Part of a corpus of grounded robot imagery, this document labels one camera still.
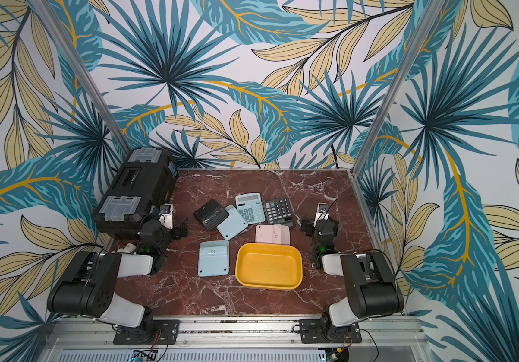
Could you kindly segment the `light blue calculator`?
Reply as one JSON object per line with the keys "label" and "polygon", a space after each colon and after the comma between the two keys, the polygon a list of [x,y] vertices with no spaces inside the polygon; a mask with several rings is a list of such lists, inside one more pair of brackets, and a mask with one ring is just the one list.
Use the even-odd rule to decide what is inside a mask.
{"label": "light blue calculator", "polygon": [[199,277],[229,274],[229,241],[205,241],[199,248]]}

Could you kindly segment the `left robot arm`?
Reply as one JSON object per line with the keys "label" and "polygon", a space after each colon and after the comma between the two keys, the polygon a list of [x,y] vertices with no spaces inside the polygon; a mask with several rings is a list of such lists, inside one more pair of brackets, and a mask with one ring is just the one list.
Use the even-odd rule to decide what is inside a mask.
{"label": "left robot arm", "polygon": [[173,229],[150,220],[142,225],[132,252],[77,253],[52,288],[47,309],[110,324],[116,331],[116,345],[175,343],[179,322],[156,321],[150,307],[118,295],[116,284],[121,278],[157,274],[169,244],[187,236],[187,220]]}

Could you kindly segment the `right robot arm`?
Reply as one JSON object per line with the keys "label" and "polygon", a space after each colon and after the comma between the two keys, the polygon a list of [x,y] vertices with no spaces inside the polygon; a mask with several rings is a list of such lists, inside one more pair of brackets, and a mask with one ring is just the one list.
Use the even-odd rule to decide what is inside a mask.
{"label": "right robot arm", "polygon": [[339,223],[323,216],[303,220],[312,239],[312,264],[326,275],[343,278],[346,297],[327,306],[320,318],[299,320],[304,344],[360,342],[359,324],[404,310],[404,297],[387,256],[377,249],[339,253],[334,240]]}

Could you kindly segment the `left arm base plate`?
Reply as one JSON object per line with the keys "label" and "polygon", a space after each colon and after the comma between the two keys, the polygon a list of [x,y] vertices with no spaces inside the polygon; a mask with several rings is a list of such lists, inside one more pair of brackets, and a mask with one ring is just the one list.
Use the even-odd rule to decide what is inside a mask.
{"label": "left arm base plate", "polygon": [[174,345],[177,341],[181,321],[154,320],[139,327],[118,327],[114,336],[114,345]]}

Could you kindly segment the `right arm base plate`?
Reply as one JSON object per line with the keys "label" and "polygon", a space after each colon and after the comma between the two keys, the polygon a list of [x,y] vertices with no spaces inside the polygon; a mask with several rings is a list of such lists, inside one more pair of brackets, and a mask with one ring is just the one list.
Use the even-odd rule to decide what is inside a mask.
{"label": "right arm base plate", "polygon": [[362,342],[360,330],[355,326],[335,327],[323,318],[304,318],[299,320],[300,338],[303,344]]}

